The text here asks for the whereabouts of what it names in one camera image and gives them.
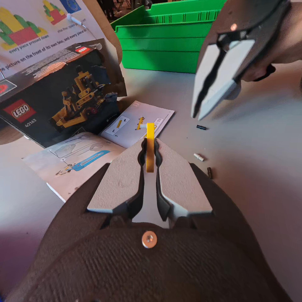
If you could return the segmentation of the person's right hand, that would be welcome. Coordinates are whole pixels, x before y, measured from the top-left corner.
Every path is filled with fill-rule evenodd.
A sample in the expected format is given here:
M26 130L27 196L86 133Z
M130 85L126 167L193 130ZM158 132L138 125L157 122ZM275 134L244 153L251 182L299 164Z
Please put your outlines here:
M298 60L302 60L302 2L292 2L274 45L245 72L242 80L256 81L266 75L271 64L288 64Z

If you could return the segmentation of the yellow lego beam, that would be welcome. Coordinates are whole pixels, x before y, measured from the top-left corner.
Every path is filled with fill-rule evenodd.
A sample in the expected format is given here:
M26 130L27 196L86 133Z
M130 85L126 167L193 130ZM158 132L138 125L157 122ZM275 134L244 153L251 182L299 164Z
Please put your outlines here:
M146 172L154 172L154 123L146 124Z

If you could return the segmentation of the lego instruction booklet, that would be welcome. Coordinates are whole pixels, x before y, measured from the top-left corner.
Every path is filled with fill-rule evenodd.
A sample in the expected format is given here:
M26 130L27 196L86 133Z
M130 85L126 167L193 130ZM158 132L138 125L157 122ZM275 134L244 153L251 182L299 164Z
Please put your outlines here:
M154 123L157 137L174 113L171 109L134 101L100 134L76 134L25 157L23 162L66 202L104 164L146 137L146 128L141 124Z

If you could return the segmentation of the brown display board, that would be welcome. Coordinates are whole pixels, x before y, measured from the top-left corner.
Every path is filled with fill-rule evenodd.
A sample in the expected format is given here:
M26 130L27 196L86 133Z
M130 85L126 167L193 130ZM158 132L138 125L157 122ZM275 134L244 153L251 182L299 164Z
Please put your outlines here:
M115 31L111 27L111 24L107 20L107 17L105 16L103 10L101 9L100 5L96 0L83 0L83 3L88 8L88 10L92 14L96 22L98 23L105 37L115 47L117 52L118 62L120 64L123 58L121 44L119 42L119 39Z

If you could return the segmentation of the printed instruction poster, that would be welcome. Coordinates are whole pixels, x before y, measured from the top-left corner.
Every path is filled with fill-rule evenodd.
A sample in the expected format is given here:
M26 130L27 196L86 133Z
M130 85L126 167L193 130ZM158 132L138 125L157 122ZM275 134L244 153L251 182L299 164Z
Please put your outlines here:
M1 78L72 44L104 37L83 1L1 0Z

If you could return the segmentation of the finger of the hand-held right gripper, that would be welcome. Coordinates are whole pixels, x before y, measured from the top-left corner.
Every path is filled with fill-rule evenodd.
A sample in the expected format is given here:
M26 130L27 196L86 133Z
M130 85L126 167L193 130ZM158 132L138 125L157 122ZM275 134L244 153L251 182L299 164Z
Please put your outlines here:
M217 44L208 45L195 74L192 118L196 118L198 113L201 113L202 103L205 102L206 96L217 78L222 61L223 50Z
M202 120L224 99L226 99L236 88L236 74L255 43L251 40L236 40L229 44L229 49L223 50L223 61L218 70L217 78L211 86L205 102L202 103L201 113L198 113L198 120Z

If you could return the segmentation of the lego set box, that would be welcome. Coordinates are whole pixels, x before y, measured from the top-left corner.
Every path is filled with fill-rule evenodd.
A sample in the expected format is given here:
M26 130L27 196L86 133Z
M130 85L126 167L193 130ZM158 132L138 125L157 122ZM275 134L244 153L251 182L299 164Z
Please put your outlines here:
M115 52L106 38L76 43L2 80L1 122L44 148L99 134L127 96Z

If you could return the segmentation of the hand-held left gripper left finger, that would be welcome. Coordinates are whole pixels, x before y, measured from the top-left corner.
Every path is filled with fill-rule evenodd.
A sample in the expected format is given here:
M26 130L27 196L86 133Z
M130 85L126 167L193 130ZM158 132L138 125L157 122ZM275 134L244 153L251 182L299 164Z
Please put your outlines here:
M87 209L134 218L142 209L145 139L123 151L109 165Z

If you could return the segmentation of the green plastic bin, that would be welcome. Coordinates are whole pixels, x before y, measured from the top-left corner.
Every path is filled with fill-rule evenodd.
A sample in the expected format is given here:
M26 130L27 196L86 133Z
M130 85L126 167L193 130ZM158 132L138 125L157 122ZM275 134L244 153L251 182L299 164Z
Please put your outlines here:
M185 0L152 4L146 12L152 16L220 10L226 0Z
M144 6L111 23L124 68L195 73L202 44L220 10L150 15Z

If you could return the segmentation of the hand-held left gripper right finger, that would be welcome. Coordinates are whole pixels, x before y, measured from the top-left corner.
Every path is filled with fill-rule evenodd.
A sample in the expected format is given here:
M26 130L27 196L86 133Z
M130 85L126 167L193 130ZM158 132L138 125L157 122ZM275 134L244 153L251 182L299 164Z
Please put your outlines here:
M159 139L154 141L157 208L163 221L209 216L213 208L190 163Z

